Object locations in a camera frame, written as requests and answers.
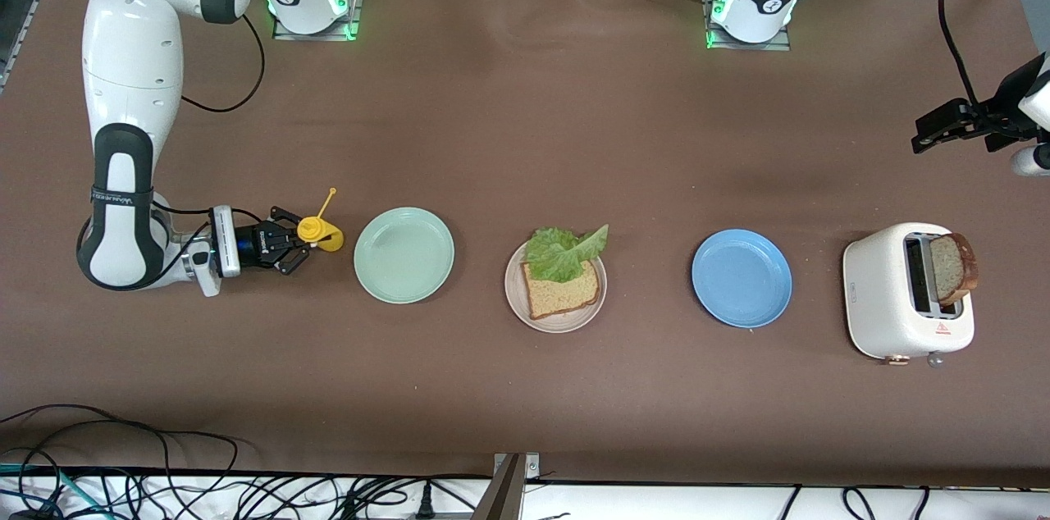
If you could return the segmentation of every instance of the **green lettuce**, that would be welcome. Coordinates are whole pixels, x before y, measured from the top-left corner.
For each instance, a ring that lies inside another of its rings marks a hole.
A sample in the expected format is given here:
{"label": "green lettuce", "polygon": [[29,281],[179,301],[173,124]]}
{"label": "green lettuce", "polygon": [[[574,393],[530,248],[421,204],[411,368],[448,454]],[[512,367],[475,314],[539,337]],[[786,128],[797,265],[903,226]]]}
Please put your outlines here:
{"label": "green lettuce", "polygon": [[582,237],[556,227],[537,229],[526,247],[529,273],[533,279],[554,283],[579,278],[584,273],[583,263],[602,253],[608,236],[608,225]]}

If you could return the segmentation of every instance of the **brown table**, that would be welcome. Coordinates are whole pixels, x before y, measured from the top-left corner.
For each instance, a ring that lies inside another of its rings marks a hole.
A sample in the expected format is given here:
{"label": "brown table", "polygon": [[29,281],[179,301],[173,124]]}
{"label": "brown table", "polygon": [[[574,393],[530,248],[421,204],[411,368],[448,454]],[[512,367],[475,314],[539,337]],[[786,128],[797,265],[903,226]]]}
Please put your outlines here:
{"label": "brown table", "polygon": [[[962,92],[934,0],[806,0],[790,54],[707,50],[691,0],[365,0],[359,41],[268,41],[250,104],[181,109],[155,178],[172,205],[309,214],[336,186],[327,215],[350,240],[216,298],[110,293],[77,269],[85,4],[42,0],[0,98],[3,413],[78,401],[236,435],[256,446],[244,469],[485,473],[530,450],[559,478],[1046,484],[1050,189],[980,142],[911,154],[916,117]],[[1034,55],[1018,0],[948,5],[982,93]],[[251,16],[267,22],[259,0]],[[183,30],[185,93],[243,96],[247,27]],[[398,206],[456,237],[422,304],[354,276],[353,241]],[[906,221],[964,232],[981,261],[975,340],[942,370],[880,366],[846,335],[843,248]],[[514,248],[604,223],[600,317],[568,335],[516,319]],[[730,227],[791,263],[768,328],[717,323],[690,288],[697,245]],[[155,444],[96,438],[59,454],[160,464]],[[224,461],[187,453],[175,463]]]}

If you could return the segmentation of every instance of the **white toaster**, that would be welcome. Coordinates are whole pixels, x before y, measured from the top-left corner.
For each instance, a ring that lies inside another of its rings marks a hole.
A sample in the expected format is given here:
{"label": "white toaster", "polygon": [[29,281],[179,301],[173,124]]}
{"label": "white toaster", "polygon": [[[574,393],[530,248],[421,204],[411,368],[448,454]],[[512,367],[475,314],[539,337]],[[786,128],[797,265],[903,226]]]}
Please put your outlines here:
{"label": "white toaster", "polygon": [[937,301],[929,242],[950,233],[902,223],[849,244],[842,256],[849,337],[864,354],[890,363],[966,348],[973,339],[970,294],[950,307]]}

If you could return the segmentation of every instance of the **bread slice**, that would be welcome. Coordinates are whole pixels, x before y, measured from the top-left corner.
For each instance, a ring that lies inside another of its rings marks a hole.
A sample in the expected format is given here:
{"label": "bread slice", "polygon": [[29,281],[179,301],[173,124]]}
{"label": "bread slice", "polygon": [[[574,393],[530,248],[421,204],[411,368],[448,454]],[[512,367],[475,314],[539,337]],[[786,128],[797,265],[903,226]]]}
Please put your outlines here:
{"label": "bread slice", "polygon": [[525,287],[528,289],[529,316],[536,320],[559,313],[568,313],[597,301],[601,286],[597,272],[590,262],[584,262],[584,273],[566,283],[533,280],[528,264],[522,264]]}
{"label": "bread slice", "polygon": [[929,243],[929,251],[933,257],[937,301],[942,307],[978,288],[978,263],[966,237],[959,233],[941,235]]}

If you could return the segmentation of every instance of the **mounting plate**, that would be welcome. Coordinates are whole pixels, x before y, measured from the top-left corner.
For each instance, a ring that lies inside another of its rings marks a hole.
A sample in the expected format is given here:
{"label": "mounting plate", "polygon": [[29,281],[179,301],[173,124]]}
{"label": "mounting plate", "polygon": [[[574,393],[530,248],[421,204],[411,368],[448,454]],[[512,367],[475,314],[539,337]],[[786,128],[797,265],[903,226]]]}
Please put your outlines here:
{"label": "mounting plate", "polygon": [[[500,470],[500,464],[503,463],[503,459],[507,458],[506,453],[496,453],[496,466],[492,467],[492,474],[495,475],[497,471]],[[536,479],[540,476],[540,453],[525,453],[525,478]]]}

